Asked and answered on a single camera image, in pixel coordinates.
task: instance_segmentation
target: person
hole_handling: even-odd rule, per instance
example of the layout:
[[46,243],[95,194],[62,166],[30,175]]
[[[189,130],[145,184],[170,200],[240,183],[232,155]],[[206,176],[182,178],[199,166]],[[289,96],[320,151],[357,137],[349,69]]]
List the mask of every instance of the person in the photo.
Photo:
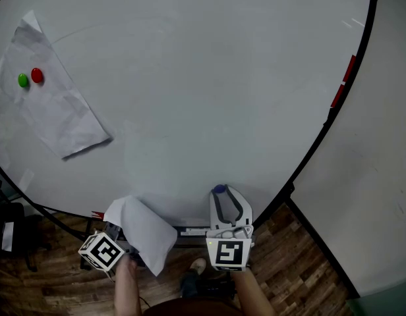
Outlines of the person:
[[[194,315],[194,316],[272,316],[275,315],[270,302],[260,289],[250,269],[231,272],[235,289],[240,299],[241,310],[230,301],[221,298],[198,297],[196,281],[206,268],[205,259],[197,259],[181,280],[182,298],[163,302],[147,309],[143,316]],[[115,273],[115,315],[142,316],[138,295],[137,264],[124,255]]]

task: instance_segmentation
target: chair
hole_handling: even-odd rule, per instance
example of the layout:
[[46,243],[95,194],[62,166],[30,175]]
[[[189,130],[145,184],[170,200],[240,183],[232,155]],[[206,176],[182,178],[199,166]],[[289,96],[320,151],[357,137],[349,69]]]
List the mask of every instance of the chair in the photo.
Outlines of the chair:
[[[3,202],[0,203],[0,255],[24,254],[26,265],[29,270],[36,272],[37,268],[30,264],[29,251],[43,247],[51,249],[49,244],[39,242],[40,235],[37,229],[37,223],[41,221],[39,215],[30,217],[24,216],[24,207],[21,203],[12,203],[1,190],[2,181],[0,181],[0,196]],[[3,232],[5,223],[14,223],[13,242],[11,252],[2,250]]]

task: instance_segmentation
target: white paper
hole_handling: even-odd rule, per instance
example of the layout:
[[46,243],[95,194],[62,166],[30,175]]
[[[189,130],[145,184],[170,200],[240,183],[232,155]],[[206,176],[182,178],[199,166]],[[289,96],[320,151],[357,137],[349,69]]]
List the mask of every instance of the white paper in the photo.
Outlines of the white paper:
[[[33,68],[43,72],[42,84],[31,79]],[[20,73],[27,75],[28,88],[18,85]],[[65,71],[33,11],[20,21],[1,58],[0,88],[36,135],[61,158],[110,138]]]
[[114,200],[103,221],[120,226],[151,272],[159,275],[169,250],[177,241],[175,228],[132,196]]
[[14,223],[5,223],[2,250],[11,251],[13,248]]

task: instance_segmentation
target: blue cap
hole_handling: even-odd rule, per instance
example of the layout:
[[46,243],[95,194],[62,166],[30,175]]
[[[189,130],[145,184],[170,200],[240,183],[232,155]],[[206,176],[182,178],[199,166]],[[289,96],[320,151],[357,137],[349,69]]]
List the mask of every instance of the blue cap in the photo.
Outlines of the blue cap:
[[215,188],[214,188],[214,192],[217,193],[217,194],[224,193],[224,191],[226,191],[226,187],[224,185],[221,185],[221,184],[216,185]]

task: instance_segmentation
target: white table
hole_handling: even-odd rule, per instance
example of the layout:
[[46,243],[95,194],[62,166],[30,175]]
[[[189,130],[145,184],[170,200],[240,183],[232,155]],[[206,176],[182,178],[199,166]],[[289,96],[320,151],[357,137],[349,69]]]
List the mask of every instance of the white table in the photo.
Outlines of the white table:
[[0,0],[0,57],[34,9],[113,136],[66,161],[0,92],[0,159],[32,201],[89,217],[141,198],[206,226],[230,184],[257,218],[303,160],[357,54],[370,0]]

